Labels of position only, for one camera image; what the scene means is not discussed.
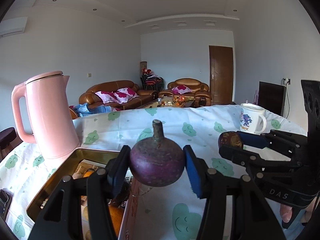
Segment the black television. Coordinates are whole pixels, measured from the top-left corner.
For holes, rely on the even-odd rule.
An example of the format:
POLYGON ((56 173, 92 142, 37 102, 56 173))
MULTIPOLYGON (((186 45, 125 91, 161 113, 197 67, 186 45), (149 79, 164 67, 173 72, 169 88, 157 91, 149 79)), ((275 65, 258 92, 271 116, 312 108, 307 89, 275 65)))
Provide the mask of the black television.
POLYGON ((282 116, 284 114, 286 87, 268 82, 259 82, 258 106, 282 116))

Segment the small orange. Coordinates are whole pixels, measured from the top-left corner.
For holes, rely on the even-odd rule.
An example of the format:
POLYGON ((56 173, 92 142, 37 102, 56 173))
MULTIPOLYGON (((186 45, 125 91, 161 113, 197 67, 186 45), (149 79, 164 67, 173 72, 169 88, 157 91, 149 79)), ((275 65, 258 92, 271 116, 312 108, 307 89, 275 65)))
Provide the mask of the small orange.
POLYGON ((89 169, 84 173, 83 178, 89 177, 89 176, 90 176, 91 174, 93 174, 94 172, 95 172, 94 169, 89 168, 89 169))

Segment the wooden coffee table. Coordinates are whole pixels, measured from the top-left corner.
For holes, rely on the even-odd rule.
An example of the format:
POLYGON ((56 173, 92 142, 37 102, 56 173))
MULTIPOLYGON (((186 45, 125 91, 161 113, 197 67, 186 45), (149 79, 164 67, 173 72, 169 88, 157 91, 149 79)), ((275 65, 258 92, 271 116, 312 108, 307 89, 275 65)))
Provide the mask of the wooden coffee table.
POLYGON ((139 108, 157 108, 157 107, 192 107, 195 99, 192 96, 165 96, 150 101, 139 108))

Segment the white wall air conditioner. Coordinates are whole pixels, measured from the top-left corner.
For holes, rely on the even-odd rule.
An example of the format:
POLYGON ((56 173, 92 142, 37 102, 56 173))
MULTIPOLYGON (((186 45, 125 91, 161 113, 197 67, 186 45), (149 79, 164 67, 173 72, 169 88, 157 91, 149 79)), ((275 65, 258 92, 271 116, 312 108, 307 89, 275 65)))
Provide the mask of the white wall air conditioner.
POLYGON ((0 23, 0 38, 24 33, 27 20, 27 17, 17 17, 2 21, 0 23))

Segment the stacked dark chairs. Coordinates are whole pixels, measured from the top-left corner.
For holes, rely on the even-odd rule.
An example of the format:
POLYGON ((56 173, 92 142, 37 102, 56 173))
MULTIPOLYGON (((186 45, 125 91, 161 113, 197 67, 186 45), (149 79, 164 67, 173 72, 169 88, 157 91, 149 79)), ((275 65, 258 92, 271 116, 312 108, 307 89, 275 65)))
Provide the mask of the stacked dark chairs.
POLYGON ((152 70, 148 68, 141 70, 140 80, 144 90, 155 90, 157 92, 164 90, 163 78, 153 74, 152 70))

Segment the orange wooden chair back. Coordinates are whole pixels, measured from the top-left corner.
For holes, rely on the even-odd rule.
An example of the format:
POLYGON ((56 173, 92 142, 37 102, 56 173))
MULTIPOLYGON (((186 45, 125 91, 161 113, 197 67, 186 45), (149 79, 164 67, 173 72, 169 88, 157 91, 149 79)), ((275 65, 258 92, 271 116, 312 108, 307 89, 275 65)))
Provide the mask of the orange wooden chair back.
POLYGON ((79 116, 77 113, 75 113, 75 111, 73 111, 71 108, 69 108, 69 111, 71 113, 71 117, 73 120, 77 119, 79 116))

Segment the dark chestnut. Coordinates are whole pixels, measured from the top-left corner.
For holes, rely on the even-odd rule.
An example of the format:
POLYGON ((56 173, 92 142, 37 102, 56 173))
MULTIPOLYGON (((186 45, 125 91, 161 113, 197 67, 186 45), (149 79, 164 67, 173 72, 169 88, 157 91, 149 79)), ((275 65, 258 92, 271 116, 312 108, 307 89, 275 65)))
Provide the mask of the dark chestnut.
POLYGON ((230 132, 223 132, 220 134, 218 138, 218 146, 221 147, 223 145, 237 147, 243 149, 243 142, 238 135, 238 133, 230 131, 230 132))

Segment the black smartphone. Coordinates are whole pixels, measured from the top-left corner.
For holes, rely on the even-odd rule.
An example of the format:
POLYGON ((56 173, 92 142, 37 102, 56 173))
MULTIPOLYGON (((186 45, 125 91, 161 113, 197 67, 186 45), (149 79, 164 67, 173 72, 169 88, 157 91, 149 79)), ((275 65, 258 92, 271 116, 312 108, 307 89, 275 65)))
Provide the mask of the black smartphone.
POLYGON ((3 220, 6 220, 10 205, 12 201, 12 196, 10 193, 4 189, 0 190, 0 215, 3 220))

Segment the purple round turnip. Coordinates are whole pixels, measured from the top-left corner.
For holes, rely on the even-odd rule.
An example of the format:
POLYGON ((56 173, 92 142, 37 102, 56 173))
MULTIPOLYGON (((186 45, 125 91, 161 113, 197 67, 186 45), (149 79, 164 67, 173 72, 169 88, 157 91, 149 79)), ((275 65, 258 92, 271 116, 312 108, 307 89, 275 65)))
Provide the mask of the purple round turnip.
POLYGON ((130 171, 141 184, 165 187, 182 175, 185 156, 181 147, 164 136, 163 124, 152 121, 153 136, 138 141, 130 151, 130 171))

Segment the white mug blue print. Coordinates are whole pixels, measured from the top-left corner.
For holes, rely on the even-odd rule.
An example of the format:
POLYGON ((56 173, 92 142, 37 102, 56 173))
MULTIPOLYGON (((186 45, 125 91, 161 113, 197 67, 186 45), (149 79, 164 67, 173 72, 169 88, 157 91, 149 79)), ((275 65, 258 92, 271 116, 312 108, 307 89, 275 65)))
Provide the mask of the white mug blue print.
POLYGON ((265 131, 267 121, 265 109, 251 103, 241 104, 240 131, 261 134, 265 131))

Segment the pink electric kettle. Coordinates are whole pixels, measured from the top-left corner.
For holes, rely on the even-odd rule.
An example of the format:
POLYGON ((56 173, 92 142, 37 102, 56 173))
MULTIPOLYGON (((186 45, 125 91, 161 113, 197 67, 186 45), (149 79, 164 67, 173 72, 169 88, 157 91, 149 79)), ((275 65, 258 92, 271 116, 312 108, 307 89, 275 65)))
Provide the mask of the pink electric kettle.
POLYGON ((18 135, 36 144, 45 160, 61 158, 80 146, 67 101, 68 80, 62 71, 47 72, 16 85, 11 93, 18 135), (24 129, 20 98, 25 98, 32 134, 24 129))

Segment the large orange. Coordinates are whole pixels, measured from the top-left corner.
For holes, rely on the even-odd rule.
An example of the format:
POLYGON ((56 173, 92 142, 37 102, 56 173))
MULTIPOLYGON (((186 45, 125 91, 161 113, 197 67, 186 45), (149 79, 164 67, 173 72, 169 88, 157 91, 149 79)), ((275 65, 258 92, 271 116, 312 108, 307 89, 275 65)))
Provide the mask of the large orange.
POLYGON ((124 217, 125 208, 122 205, 118 206, 117 203, 112 203, 112 202, 108 204, 108 208, 109 208, 110 216, 112 219, 114 231, 116 233, 116 236, 118 237, 120 233, 122 220, 124 217))

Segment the blue clothing pile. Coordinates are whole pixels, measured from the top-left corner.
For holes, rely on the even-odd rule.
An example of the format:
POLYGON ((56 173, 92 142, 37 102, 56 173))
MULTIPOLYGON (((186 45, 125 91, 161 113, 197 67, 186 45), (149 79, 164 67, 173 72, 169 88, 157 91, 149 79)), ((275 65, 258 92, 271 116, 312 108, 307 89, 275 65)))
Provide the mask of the blue clothing pile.
POLYGON ((119 111, 118 108, 114 108, 111 106, 104 106, 104 105, 89 108, 88 103, 78 104, 76 106, 73 106, 71 110, 73 110, 80 117, 88 116, 92 114, 110 113, 110 112, 119 111))

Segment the dark purple round stool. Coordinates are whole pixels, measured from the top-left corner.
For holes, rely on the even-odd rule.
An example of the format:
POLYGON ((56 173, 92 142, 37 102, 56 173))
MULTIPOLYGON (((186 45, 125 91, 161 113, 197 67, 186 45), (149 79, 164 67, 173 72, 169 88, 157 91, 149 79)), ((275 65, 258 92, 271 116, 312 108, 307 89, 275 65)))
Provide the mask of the dark purple round stool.
POLYGON ((1 160, 13 150, 12 142, 16 139, 17 134, 13 127, 9 127, 0 132, 1 160))

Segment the brown wooden door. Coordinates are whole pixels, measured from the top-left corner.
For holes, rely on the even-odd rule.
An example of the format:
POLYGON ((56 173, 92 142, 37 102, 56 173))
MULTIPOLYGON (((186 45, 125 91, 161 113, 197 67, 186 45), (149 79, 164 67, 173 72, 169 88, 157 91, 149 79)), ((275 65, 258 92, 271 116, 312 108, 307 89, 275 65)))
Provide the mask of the brown wooden door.
POLYGON ((209 46, 212 104, 229 105, 233 97, 233 48, 209 46))

